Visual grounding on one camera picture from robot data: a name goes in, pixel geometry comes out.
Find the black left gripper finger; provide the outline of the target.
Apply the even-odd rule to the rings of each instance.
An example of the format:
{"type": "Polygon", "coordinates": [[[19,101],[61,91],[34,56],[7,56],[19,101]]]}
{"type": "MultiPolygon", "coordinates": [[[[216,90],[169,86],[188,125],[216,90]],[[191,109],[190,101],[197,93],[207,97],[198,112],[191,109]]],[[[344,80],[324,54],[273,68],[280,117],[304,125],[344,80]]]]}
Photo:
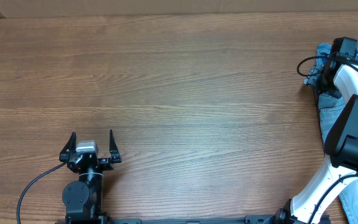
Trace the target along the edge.
{"type": "Polygon", "coordinates": [[[122,159],[119,153],[119,149],[117,148],[113,131],[112,129],[109,130],[109,152],[111,155],[111,162],[112,163],[121,163],[122,159]]]}
{"type": "Polygon", "coordinates": [[[71,155],[75,152],[76,149],[76,133],[72,132],[68,142],[65,144],[63,149],[59,154],[60,162],[68,162],[70,160],[71,155]]]}

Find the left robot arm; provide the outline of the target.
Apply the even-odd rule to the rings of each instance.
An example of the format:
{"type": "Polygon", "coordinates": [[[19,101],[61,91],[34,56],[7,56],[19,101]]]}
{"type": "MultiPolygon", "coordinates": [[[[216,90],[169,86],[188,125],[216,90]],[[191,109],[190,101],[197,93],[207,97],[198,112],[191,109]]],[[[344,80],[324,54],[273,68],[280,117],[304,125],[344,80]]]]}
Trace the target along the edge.
{"type": "Polygon", "coordinates": [[[109,132],[109,157],[98,157],[94,140],[76,141],[72,133],[61,150],[59,160],[67,165],[78,180],[63,189],[62,202],[66,207],[65,223],[110,223],[110,216],[102,211],[103,172],[122,162],[113,132],[109,132]]]}

